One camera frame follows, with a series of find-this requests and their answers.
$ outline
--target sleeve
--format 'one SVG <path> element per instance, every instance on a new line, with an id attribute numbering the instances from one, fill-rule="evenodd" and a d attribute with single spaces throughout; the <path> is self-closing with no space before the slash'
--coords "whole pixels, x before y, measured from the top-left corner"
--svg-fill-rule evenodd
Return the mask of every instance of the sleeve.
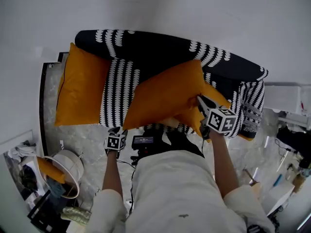
<path id="1" fill-rule="evenodd" d="M 245 220 L 247 232 L 275 232 L 251 186 L 243 185 L 229 192 L 224 197 L 224 202 L 229 209 Z"/>
<path id="2" fill-rule="evenodd" d="M 126 208 L 121 195 L 111 189 L 98 193 L 86 233 L 125 232 Z"/>

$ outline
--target white shirt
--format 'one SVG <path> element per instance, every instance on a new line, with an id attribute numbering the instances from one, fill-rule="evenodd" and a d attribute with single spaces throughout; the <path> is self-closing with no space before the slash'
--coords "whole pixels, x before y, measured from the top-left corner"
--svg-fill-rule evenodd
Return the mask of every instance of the white shirt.
<path id="1" fill-rule="evenodd" d="M 126 219 L 120 194 L 99 193 L 86 232 L 241 233 L 252 225 L 267 233 L 275 231 L 250 186 L 241 186 L 222 199 L 206 160 L 184 150 L 139 160 L 133 197 L 135 209 Z"/>

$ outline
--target marble floor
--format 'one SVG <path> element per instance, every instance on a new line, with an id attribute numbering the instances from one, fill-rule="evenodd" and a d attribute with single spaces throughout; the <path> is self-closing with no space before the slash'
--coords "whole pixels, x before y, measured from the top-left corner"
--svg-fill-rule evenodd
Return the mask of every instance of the marble floor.
<path id="1" fill-rule="evenodd" d="M 103 184 L 106 155 L 104 140 L 108 128 L 101 125 L 78 125 L 55 127 L 55 112 L 57 103 L 57 91 L 60 78 L 64 71 L 65 58 L 61 64 L 54 64 L 47 69 L 44 92 L 44 127 L 49 155 L 60 151 L 60 140 L 64 141 L 65 149 L 74 151 L 78 155 L 83 153 L 84 174 L 80 180 L 79 202 L 82 207 L 90 209 L 92 198 L 101 189 Z M 279 150 L 274 143 L 277 132 L 277 115 L 271 110 L 264 110 L 261 128 L 255 139 L 248 142 L 240 137 L 227 139 L 227 145 L 240 183 L 249 183 L 250 179 L 243 172 L 247 168 L 252 174 L 256 172 L 256 179 L 268 184 L 262 189 L 262 194 L 271 186 L 270 183 L 277 178 L 277 169 L 280 165 L 283 150 Z M 134 135 L 142 134 L 140 130 L 130 130 L 126 140 L 126 148 L 121 153 L 120 160 L 131 162 L 130 156 L 134 155 L 131 149 Z M 202 139 L 197 135 L 189 136 L 189 140 L 200 149 Z M 212 172 L 214 172 L 214 160 L 211 143 L 204 143 L 203 153 Z M 127 164 L 118 163 L 121 176 L 124 203 L 130 207 L 127 201 L 131 200 L 131 176 L 133 168 Z"/>

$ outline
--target orange pillow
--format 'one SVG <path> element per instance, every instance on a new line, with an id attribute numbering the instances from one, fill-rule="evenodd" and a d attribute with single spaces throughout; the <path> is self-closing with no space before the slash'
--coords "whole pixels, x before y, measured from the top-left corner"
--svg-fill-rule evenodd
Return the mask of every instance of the orange pillow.
<path id="1" fill-rule="evenodd" d="M 219 91 L 217 91 L 213 86 L 211 86 L 208 83 L 204 85 L 204 88 L 201 94 L 217 102 L 219 106 L 224 106 L 226 108 L 229 108 L 231 105 L 231 103 L 228 100 L 226 100 L 225 97 Z M 201 136 L 200 121 L 204 119 L 204 116 L 200 113 L 197 106 L 182 114 L 174 116 L 174 118 L 176 118 L 179 122 L 188 125 L 199 136 Z"/>
<path id="2" fill-rule="evenodd" d="M 171 67 L 139 84 L 127 111 L 123 129 L 133 129 L 187 112 L 204 90 L 201 61 Z"/>
<path id="3" fill-rule="evenodd" d="M 55 126 L 99 123 L 110 61 L 70 44 L 58 88 Z"/>

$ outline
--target person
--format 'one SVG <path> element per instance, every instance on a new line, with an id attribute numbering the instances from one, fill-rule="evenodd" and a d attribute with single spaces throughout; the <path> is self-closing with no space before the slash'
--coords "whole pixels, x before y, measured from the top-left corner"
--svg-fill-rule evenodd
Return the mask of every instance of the person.
<path id="1" fill-rule="evenodd" d="M 87 233 L 271 233 L 266 217 L 249 185 L 239 186 L 225 138 L 211 130 L 215 180 L 203 154 L 177 131 L 154 136 L 152 148 L 139 151 L 132 176 L 134 210 L 126 218 L 117 152 L 107 154 L 103 190 L 94 197 Z"/>

